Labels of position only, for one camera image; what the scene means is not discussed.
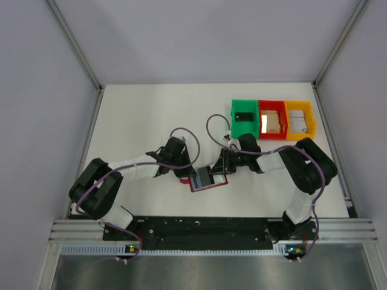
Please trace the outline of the red leather card holder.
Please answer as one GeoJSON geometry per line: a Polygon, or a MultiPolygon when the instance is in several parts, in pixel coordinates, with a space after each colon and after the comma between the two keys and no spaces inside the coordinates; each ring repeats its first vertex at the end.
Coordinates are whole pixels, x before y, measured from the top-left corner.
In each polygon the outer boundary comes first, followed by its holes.
{"type": "Polygon", "coordinates": [[[193,193],[228,184],[226,175],[197,175],[190,178],[180,178],[179,181],[182,184],[188,185],[193,193]]]}

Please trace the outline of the grey credit card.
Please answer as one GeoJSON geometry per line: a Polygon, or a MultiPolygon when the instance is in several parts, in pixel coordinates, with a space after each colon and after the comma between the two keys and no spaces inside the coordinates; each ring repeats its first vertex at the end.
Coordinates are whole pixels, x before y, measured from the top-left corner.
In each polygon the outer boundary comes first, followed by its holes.
{"type": "Polygon", "coordinates": [[[205,166],[197,169],[197,185],[198,187],[207,187],[214,185],[215,181],[213,176],[210,174],[211,167],[205,166]]]}

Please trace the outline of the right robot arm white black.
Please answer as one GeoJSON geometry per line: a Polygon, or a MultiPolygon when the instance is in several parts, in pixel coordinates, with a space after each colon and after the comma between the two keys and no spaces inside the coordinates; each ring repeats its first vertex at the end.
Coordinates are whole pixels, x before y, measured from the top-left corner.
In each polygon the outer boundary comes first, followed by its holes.
{"type": "Polygon", "coordinates": [[[283,146],[264,153],[252,134],[238,138],[240,150],[223,147],[210,175],[227,175],[246,166],[257,174],[285,169],[295,184],[290,205],[282,215],[281,231],[288,237],[296,237],[310,222],[317,199],[337,175],[333,160],[309,137],[294,146],[283,146]]]}

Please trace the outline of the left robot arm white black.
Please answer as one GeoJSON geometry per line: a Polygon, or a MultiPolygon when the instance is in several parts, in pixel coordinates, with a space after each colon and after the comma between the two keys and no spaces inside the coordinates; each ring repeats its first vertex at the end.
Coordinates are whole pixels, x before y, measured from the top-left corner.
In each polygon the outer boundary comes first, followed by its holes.
{"type": "Polygon", "coordinates": [[[94,158],[72,185],[68,195],[79,214],[94,220],[113,223],[117,219],[130,224],[132,214],[115,204],[122,182],[156,178],[170,171],[178,178],[195,173],[183,137],[171,136],[156,151],[134,159],[109,163],[94,158]]]}

